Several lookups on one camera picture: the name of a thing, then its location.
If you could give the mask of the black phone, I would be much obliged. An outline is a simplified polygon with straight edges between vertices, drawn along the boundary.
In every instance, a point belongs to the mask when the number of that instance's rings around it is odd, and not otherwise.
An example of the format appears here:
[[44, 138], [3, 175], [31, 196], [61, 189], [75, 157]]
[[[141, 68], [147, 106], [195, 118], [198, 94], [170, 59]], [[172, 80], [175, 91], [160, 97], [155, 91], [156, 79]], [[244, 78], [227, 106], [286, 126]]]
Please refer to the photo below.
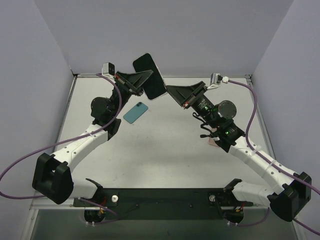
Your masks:
[[136, 72], [152, 71], [152, 74], [142, 87], [149, 100], [153, 101], [167, 93], [164, 79], [150, 53], [145, 53], [138, 57], [133, 61], [132, 65]]

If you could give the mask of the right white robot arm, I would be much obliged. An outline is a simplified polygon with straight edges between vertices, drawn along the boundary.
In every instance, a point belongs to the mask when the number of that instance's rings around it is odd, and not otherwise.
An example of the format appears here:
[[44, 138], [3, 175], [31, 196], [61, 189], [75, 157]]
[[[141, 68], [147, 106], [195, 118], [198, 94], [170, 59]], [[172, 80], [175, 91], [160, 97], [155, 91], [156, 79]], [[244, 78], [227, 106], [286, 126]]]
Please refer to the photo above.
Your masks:
[[239, 202], [251, 202], [271, 210], [282, 220], [291, 222], [311, 199], [311, 177], [285, 167], [255, 145], [248, 134], [234, 123], [235, 104], [224, 100], [213, 104], [206, 96], [204, 82], [191, 86], [166, 87], [168, 94], [184, 109], [192, 108], [201, 128], [226, 153], [241, 160], [257, 173], [267, 186], [238, 180], [231, 193]]

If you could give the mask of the teal phone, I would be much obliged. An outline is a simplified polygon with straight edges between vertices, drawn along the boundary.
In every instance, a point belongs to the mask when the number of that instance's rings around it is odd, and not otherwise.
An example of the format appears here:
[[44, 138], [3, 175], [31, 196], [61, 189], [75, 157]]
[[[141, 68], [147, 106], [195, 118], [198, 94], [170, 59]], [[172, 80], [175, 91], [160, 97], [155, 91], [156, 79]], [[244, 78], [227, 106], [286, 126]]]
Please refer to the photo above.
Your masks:
[[145, 105], [143, 102], [138, 102], [127, 113], [123, 115], [123, 119], [127, 121], [129, 124], [133, 124], [148, 109], [148, 106]]

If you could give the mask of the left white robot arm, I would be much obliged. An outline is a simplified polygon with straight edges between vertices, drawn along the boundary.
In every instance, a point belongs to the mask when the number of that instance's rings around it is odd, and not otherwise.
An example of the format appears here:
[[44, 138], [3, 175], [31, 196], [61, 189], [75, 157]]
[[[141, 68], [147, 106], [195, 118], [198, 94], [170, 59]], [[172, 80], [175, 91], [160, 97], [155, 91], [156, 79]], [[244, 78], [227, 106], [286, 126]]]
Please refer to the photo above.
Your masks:
[[131, 96], [143, 94], [144, 84], [152, 74], [152, 70], [118, 71], [112, 78], [100, 74], [99, 77], [113, 85], [111, 96], [92, 100], [90, 115], [94, 120], [80, 136], [64, 148], [38, 157], [32, 187], [58, 205], [69, 198], [84, 198], [92, 206], [100, 204], [103, 187], [89, 178], [74, 180], [72, 172], [86, 156], [118, 132], [121, 124], [118, 114]]

